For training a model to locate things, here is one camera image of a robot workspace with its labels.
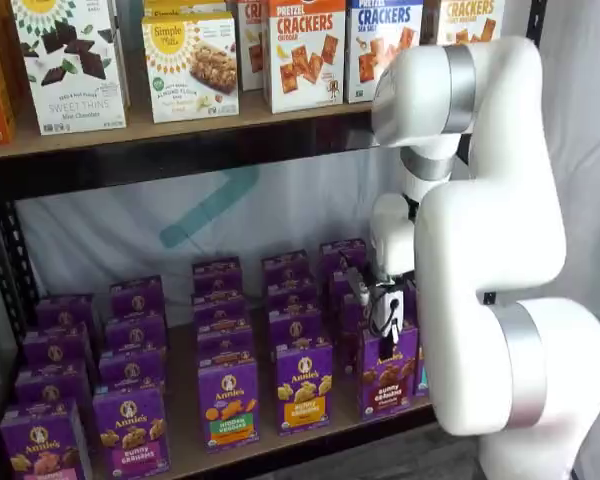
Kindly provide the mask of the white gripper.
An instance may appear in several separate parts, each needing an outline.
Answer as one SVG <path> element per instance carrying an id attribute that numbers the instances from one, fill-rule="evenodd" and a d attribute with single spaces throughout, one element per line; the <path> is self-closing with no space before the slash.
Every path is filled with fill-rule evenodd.
<path id="1" fill-rule="evenodd" d="M 394 355 L 404 326 L 404 278 L 378 281 L 371 295 L 371 333 L 379 338 L 379 358 Z"/>

